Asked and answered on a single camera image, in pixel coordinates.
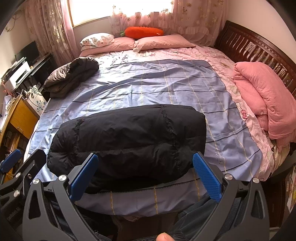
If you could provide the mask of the right hand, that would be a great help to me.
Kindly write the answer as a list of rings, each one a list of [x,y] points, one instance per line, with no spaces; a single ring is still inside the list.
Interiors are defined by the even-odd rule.
[[[175,241],[175,240],[169,234],[163,232],[157,236],[156,241]]]

